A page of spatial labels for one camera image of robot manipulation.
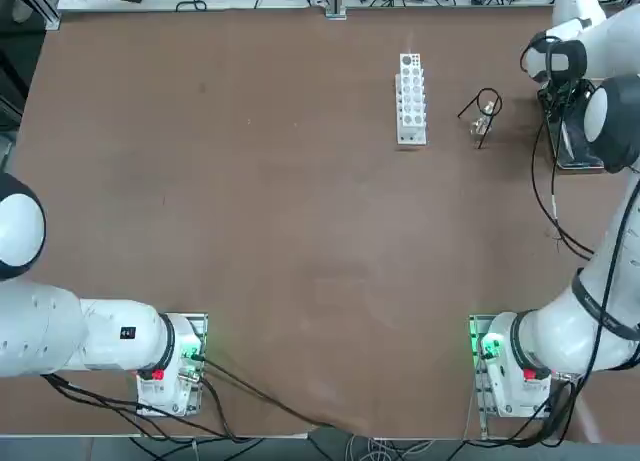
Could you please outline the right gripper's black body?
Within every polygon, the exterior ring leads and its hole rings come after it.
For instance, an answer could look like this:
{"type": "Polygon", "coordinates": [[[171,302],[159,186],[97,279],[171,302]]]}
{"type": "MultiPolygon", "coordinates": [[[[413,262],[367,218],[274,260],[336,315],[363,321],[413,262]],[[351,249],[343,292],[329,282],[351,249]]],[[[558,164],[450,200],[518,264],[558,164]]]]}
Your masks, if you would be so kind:
{"type": "Polygon", "coordinates": [[[589,80],[580,79],[562,85],[546,83],[537,91],[537,100],[541,106],[542,123],[558,123],[567,120],[584,119],[586,107],[596,85],[589,80]]]}

